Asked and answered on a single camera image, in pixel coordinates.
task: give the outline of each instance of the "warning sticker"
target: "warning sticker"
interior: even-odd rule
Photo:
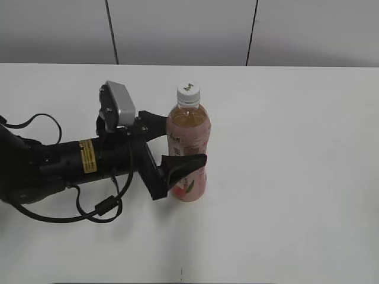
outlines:
[[[96,157],[94,146],[92,145],[92,140],[81,140],[79,141],[79,146],[81,148],[82,163],[84,173],[94,173],[97,171]]]

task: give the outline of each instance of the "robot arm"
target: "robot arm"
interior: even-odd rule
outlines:
[[[19,209],[18,204],[37,202],[67,187],[138,172],[156,200],[205,166],[204,154],[162,156],[157,166],[147,142],[166,135],[166,118],[147,111],[136,118],[124,85],[108,81],[100,89],[100,103],[98,137],[82,141],[45,146],[13,135],[6,121],[0,121],[0,199]],[[117,206],[116,201],[104,212]]]

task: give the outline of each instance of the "black cable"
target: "black cable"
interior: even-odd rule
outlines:
[[[114,53],[114,57],[116,59],[116,64],[119,65],[120,63],[118,62],[118,54],[117,54],[117,48],[116,48],[116,41],[114,39],[113,25],[112,25],[111,13],[109,11],[109,4],[108,4],[108,0],[104,0],[104,1],[105,1],[105,7],[107,9],[107,17],[108,17],[109,29],[111,31],[113,53]]]
[[[133,179],[133,175],[134,175],[134,158],[133,158],[133,152],[131,150],[131,146],[130,144],[128,144],[128,149],[129,149],[129,156],[130,156],[130,164],[129,164],[129,175],[128,175],[128,179],[126,180],[126,183],[124,185],[124,187],[122,188],[120,194],[118,194],[116,196],[116,200],[121,200],[121,197],[124,196],[124,194],[127,192],[127,190],[129,189],[130,185],[131,185],[131,181]]]
[[[28,121],[21,123],[21,124],[7,124],[7,120],[4,117],[0,116],[0,123],[3,124],[5,127],[11,128],[11,129],[22,129],[22,128],[25,128],[26,126],[28,126],[29,124],[31,124],[31,122],[36,117],[40,117],[40,116],[51,118],[55,122],[55,124],[58,126],[59,138],[58,138],[57,143],[55,143],[55,144],[59,144],[61,139],[62,139],[62,128],[59,125],[58,121],[49,114],[35,114]]]
[[[18,210],[20,213],[28,216],[29,218],[35,219],[37,221],[46,222],[46,223],[59,223],[59,224],[65,224],[65,223],[74,223],[78,221],[85,220],[89,217],[93,217],[97,214],[96,210],[91,211],[90,213],[87,213],[85,215],[77,216],[77,217],[71,217],[71,218],[53,218],[53,217],[45,217],[36,213],[33,213],[23,207],[21,204],[15,202],[11,194],[9,192],[7,193],[7,201],[9,204],[11,204],[16,210]]]
[[[118,216],[121,215],[122,211],[123,211],[123,202],[121,200],[121,198],[123,197],[123,195],[127,192],[127,190],[129,189],[130,185],[131,185],[131,181],[133,180],[133,175],[134,175],[134,159],[133,159],[133,152],[131,150],[131,146],[130,144],[128,144],[128,149],[129,149],[129,154],[130,154],[130,165],[129,165],[129,175],[128,175],[128,178],[126,180],[126,183],[125,185],[123,186],[123,189],[120,191],[120,188],[118,187],[118,182],[117,182],[117,179],[115,178],[114,175],[112,175],[112,181],[116,187],[116,190],[117,190],[117,196],[114,198],[114,201],[117,201],[118,203],[118,210],[116,212],[116,215],[109,218],[109,219],[98,219],[98,218],[94,218],[94,217],[89,217],[87,218],[88,220],[92,221],[92,222],[95,222],[95,223],[109,223],[109,222],[112,222],[113,220],[115,220]],[[80,190],[80,187],[78,187],[77,185],[72,185],[73,188],[76,188],[78,190],[78,197],[76,199],[76,209],[78,210],[78,212],[82,215],[85,215],[86,212],[83,210],[83,208],[81,207],[80,205],[80,202],[79,202],[79,195],[81,193],[81,190]]]
[[[258,1],[255,2],[255,10],[254,10],[254,17],[253,17],[253,24],[251,26],[251,34],[250,34],[250,42],[249,42],[249,50],[248,50],[248,57],[246,58],[246,64],[247,66],[249,64],[249,57],[250,57],[250,49],[251,49],[251,42],[253,41],[253,32],[254,32],[254,26],[255,26],[255,18],[256,18],[256,12],[258,10]]]
[[[116,191],[117,191],[117,194],[120,194],[120,188],[118,187],[118,182],[117,182],[117,179],[114,175],[112,175],[112,181],[113,181],[113,184],[115,185],[116,187]],[[77,185],[73,185],[72,186],[73,188],[76,188],[78,190],[78,198],[76,199],[76,209],[78,210],[78,212],[81,214],[81,215],[85,215],[87,214],[83,208],[81,207],[80,205],[80,202],[79,202],[79,195],[81,193],[81,189],[80,187],[78,187]],[[122,200],[119,200],[118,202],[118,209],[117,209],[117,212],[115,214],[114,217],[111,217],[109,219],[99,219],[99,218],[95,218],[95,217],[88,217],[87,220],[90,220],[94,223],[109,223],[109,222],[112,222],[113,220],[115,220],[118,216],[121,215],[121,213],[123,212],[123,202]]]

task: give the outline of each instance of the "table surface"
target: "table surface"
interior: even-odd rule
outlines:
[[[110,224],[45,224],[0,203],[1,282],[378,283],[378,78],[359,68],[0,64],[0,114],[18,124],[47,112],[63,141],[95,136],[106,80],[160,115],[178,82],[197,80],[213,125],[197,202],[153,202],[136,176]],[[15,133],[57,139],[44,118]],[[149,146],[160,163],[166,138]],[[109,180],[83,185],[84,207],[110,192]],[[75,196],[29,208],[71,217]]]

